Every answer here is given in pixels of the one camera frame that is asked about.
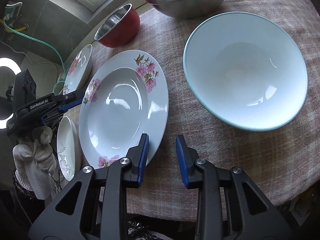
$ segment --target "tablecloth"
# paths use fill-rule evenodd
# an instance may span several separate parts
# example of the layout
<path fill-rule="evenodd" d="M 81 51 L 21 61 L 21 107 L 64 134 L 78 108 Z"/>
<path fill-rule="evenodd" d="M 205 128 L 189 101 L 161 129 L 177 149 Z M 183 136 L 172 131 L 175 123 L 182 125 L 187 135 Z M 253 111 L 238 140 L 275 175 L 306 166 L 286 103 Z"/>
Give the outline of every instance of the tablecloth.
<path fill-rule="evenodd" d="M 233 128 L 211 115 L 187 84 L 182 54 L 189 35 L 208 17 L 229 11 L 255 13 L 275 22 L 302 52 L 308 96 L 298 116 L 285 127 L 270 132 Z M 179 20 L 151 9 L 140 18 L 140 30 L 130 43 L 117 49 L 95 46 L 91 73 L 92 77 L 121 51 L 140 49 L 154 56 L 167 80 L 166 131 L 141 188 L 127 191 L 128 212 L 169 220 L 196 219 L 197 190 L 182 184 L 175 153 L 178 134 L 215 166 L 240 166 L 274 205 L 294 198 L 320 178 L 320 17 L 310 0 L 225 0 L 206 17 Z M 77 127 L 79 110 L 78 106 L 67 113 Z"/>

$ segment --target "white bowl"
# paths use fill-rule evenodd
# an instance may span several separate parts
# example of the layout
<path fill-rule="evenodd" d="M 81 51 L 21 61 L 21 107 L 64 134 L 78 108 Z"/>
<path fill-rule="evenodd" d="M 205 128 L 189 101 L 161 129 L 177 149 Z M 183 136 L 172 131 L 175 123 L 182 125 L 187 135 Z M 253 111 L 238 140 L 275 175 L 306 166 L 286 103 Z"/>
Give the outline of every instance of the white bowl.
<path fill-rule="evenodd" d="M 92 69 L 92 45 L 86 45 L 73 60 L 63 86 L 66 95 L 80 89 L 86 83 Z"/>
<path fill-rule="evenodd" d="M 278 25 L 251 13 L 224 13 L 201 23 L 187 41 L 183 68 L 200 103 L 244 130 L 286 125 L 307 95 L 298 46 Z"/>
<path fill-rule="evenodd" d="M 67 116 L 59 124 L 57 152 L 62 174 L 66 180 L 71 181 L 80 170 L 81 145 L 75 124 Z"/>

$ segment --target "bowl rim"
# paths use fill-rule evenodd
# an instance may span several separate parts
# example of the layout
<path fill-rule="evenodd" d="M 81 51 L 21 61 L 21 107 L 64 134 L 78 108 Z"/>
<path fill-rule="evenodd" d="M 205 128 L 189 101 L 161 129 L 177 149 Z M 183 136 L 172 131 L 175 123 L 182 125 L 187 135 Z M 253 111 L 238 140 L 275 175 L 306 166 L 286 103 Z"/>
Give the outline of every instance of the bowl rim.
<path fill-rule="evenodd" d="M 265 127 L 265 128 L 257 128 L 257 127 L 250 127 L 250 126 L 244 126 L 244 125 L 238 125 L 236 123 L 233 123 L 231 121 L 228 121 L 227 119 L 221 117 L 219 114 L 217 114 L 216 112 L 214 112 L 212 109 L 210 109 L 206 103 L 202 100 L 202 98 L 197 94 L 196 90 L 194 89 L 193 85 L 192 85 L 192 82 L 191 82 L 191 79 L 189 77 L 189 74 L 188 74 L 188 70 L 186 68 L 186 55 L 187 55 L 187 49 L 188 49 L 188 46 L 193 38 L 193 36 L 195 35 L 195 33 L 198 31 L 198 29 L 201 28 L 202 25 L 204 25 L 206 22 L 212 20 L 213 18 L 215 17 L 220 17 L 220 16 L 224 16 L 224 15 L 227 15 L 227 14 L 247 14 L 247 15 L 253 15 L 255 17 L 260 17 L 262 18 L 263 20 L 267 20 L 268 22 L 270 22 L 271 24 L 275 25 L 276 27 L 278 27 L 281 31 L 283 31 L 285 33 L 285 35 L 288 36 L 288 38 L 291 40 L 291 42 L 293 42 L 293 44 L 296 46 L 296 48 L 298 49 L 299 53 L 300 53 L 300 56 L 302 58 L 302 61 L 303 61 L 303 66 L 304 66 L 304 70 L 305 70 L 305 77 L 306 77 L 306 87 L 305 87 L 305 91 L 304 91 L 304 98 L 299 106 L 299 108 L 296 110 L 296 112 L 287 120 L 285 120 L 284 122 L 276 125 L 276 126 L 269 126 L 269 127 Z M 306 66 L 306 62 L 302 56 L 302 53 L 299 49 L 299 47 L 297 46 L 297 44 L 295 43 L 295 41 L 291 38 L 291 36 L 284 30 L 282 29 L 279 25 L 275 24 L 273 21 L 270 21 L 268 20 L 267 18 L 265 17 L 262 17 L 260 15 L 257 15 L 257 14 L 253 14 L 253 13 L 248 13 L 248 12 L 226 12 L 226 13 L 221 13 L 221 14 L 218 14 L 218 15 L 215 15 L 215 16 L 212 16 L 210 17 L 209 19 L 205 20 L 204 22 L 202 22 L 201 24 L 199 24 L 195 29 L 194 31 L 191 33 L 191 35 L 189 36 L 188 40 L 187 40 L 187 43 L 184 47 L 184 51 L 183 51 L 183 71 L 184 71 L 184 74 L 185 74 L 185 77 L 187 79 L 187 82 L 188 82 L 188 85 L 190 87 L 190 89 L 192 90 L 193 94 L 196 96 L 196 98 L 198 99 L 198 101 L 205 107 L 205 109 L 207 109 L 211 114 L 213 114 L 215 117 L 219 118 L 220 120 L 222 120 L 223 122 L 233 126 L 233 127 L 236 127 L 238 129 L 241 129 L 241 130 L 248 130 L 248 131 L 256 131 L 256 132 L 263 132 L 263 131 L 271 131 L 271 130 L 275 130 L 275 129 L 278 129 L 280 127 L 283 127 L 285 126 L 286 124 L 288 124 L 289 122 L 291 122 L 297 115 L 298 113 L 300 112 L 300 110 L 302 109 L 305 101 L 306 101 L 306 97 L 307 97 L 307 93 L 308 93 L 308 70 L 307 70 L 307 66 Z"/>
<path fill-rule="evenodd" d="M 130 5 L 130 8 L 129 8 L 128 11 L 124 14 L 124 16 L 120 19 L 120 21 L 118 21 L 118 22 L 116 23 L 116 25 L 113 26 L 109 31 L 107 31 L 100 39 L 96 39 L 96 36 L 97 36 L 98 32 L 100 31 L 100 29 L 102 28 L 102 26 L 105 24 L 105 22 L 106 22 L 107 20 L 109 20 L 118 10 L 122 9 L 124 6 L 127 6 L 127 5 Z M 118 8 L 113 14 L 111 14 L 111 15 L 103 22 L 103 24 L 101 24 L 101 26 L 100 26 L 99 29 L 97 30 L 96 34 L 94 35 L 94 40 L 95 40 L 95 41 L 100 41 L 101 39 L 103 39 L 107 34 L 109 34 L 109 33 L 128 15 L 128 13 L 129 13 L 129 12 L 131 11 L 131 9 L 132 9 L 132 3 L 127 3 L 127 4 L 125 4 L 124 6 L 121 6 L 120 8 Z"/>

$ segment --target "cable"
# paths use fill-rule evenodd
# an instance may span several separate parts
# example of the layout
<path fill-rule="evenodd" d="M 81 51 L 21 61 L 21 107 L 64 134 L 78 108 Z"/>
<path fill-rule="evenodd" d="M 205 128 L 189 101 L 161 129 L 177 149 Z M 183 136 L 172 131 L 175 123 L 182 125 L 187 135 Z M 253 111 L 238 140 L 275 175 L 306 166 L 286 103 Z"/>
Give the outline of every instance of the cable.
<path fill-rule="evenodd" d="M 53 50 L 57 53 L 57 55 L 58 55 L 58 57 L 59 57 L 59 59 L 60 59 L 60 61 L 61 61 L 61 65 L 62 65 L 63 72 L 64 72 L 65 76 L 67 76 L 67 73 L 66 73 L 66 70 L 65 70 L 65 67 L 64 67 L 64 63 L 63 63 L 63 60 L 62 60 L 62 57 L 61 57 L 61 55 L 59 54 L 59 52 L 55 49 L 55 47 L 51 46 L 50 44 L 48 44 L 48 43 L 46 43 L 46 42 L 44 42 L 44 41 L 37 40 L 37 39 L 35 39 L 35 38 L 33 38 L 33 37 L 30 37 L 30 36 L 28 36 L 28 35 L 25 35 L 25 34 L 23 34 L 23 33 L 20 33 L 20 32 L 15 31 L 14 29 L 10 28 L 10 27 L 5 23 L 5 19 L 3 19 L 3 25 L 4 25 L 4 27 L 6 27 L 7 29 L 11 30 L 11 31 L 12 31 L 13 33 L 15 33 L 15 34 L 21 35 L 21 36 L 23 36 L 23 37 L 25 37 L 25 38 L 28 38 L 28 39 L 31 39 L 31 40 L 33 40 L 33 41 L 37 41 L 37 42 L 39 42 L 39 43 L 41 43 L 41 44 L 44 44 L 44 45 L 48 46 L 49 48 L 53 49 Z"/>
<path fill-rule="evenodd" d="M 21 36 L 23 36 L 23 37 L 25 37 L 25 38 L 28 38 L 28 39 L 30 39 L 30 40 L 39 42 L 39 43 L 44 44 L 44 45 L 48 46 L 49 48 L 53 49 L 53 50 L 57 53 L 57 55 L 58 55 L 58 57 L 59 57 L 59 59 L 60 59 L 60 61 L 61 61 L 61 65 L 62 65 L 63 73 L 64 73 L 64 79 L 66 78 L 67 72 L 66 72 L 66 69 L 65 69 L 65 67 L 64 67 L 64 63 L 63 63 L 62 57 L 61 57 L 61 55 L 59 54 L 59 52 L 55 49 L 55 47 L 51 46 L 50 44 L 48 44 L 48 43 L 46 43 L 46 42 L 44 42 L 44 41 L 37 40 L 37 39 L 35 39 L 35 38 L 33 38 L 33 37 L 30 37 L 30 36 L 28 36 L 28 35 L 25 35 L 25 34 L 23 34 L 23 33 L 20 33 L 20 32 L 18 32 L 18 31 L 16 31 L 16 30 L 10 28 L 10 27 L 5 23 L 5 18 L 3 19 L 3 25 L 4 25 L 4 27 L 5 27 L 6 29 L 12 31 L 12 32 L 15 33 L 15 34 L 18 34 L 18 35 L 21 35 Z M 64 80 L 63 80 L 63 81 L 59 81 L 59 82 L 57 82 L 57 83 L 54 85 L 53 90 L 52 90 L 52 93 L 55 94 L 55 89 L 56 89 L 57 85 L 58 85 L 59 83 L 62 83 L 62 82 L 64 82 Z"/>
<path fill-rule="evenodd" d="M 48 61 L 39 62 L 39 63 L 33 63 L 33 62 L 31 61 L 31 59 L 29 58 L 29 56 L 27 55 L 27 53 L 22 52 L 22 51 L 15 51 L 15 50 L 14 50 L 12 47 L 10 47 L 8 44 L 4 43 L 3 41 L 0 41 L 0 42 L 1 42 L 3 45 L 9 47 L 13 52 L 15 52 L 15 53 L 20 53 L 20 54 L 24 54 L 24 55 L 28 58 L 30 64 L 33 65 L 33 66 L 39 65 L 39 64 L 43 64 L 43 63 L 47 63 L 47 64 L 50 64 L 50 65 L 54 66 L 55 68 L 57 68 L 57 66 L 56 66 L 55 64 L 53 64 L 53 63 L 51 63 L 51 62 L 48 62 Z"/>

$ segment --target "pink floral plate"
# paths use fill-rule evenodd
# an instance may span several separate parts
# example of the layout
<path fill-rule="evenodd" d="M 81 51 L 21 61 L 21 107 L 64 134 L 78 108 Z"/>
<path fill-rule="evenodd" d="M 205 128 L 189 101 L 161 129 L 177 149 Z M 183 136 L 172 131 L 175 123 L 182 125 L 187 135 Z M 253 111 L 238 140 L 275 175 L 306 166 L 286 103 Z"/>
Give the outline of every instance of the pink floral plate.
<path fill-rule="evenodd" d="M 63 86 L 64 95 L 82 88 L 87 82 L 92 69 L 91 53 L 92 45 L 88 44 L 72 62 Z"/>
<path fill-rule="evenodd" d="M 95 169 L 109 166 L 149 135 L 147 164 L 155 155 L 167 124 L 167 82 L 158 62 L 141 50 L 109 59 L 85 92 L 79 117 L 84 155 Z"/>

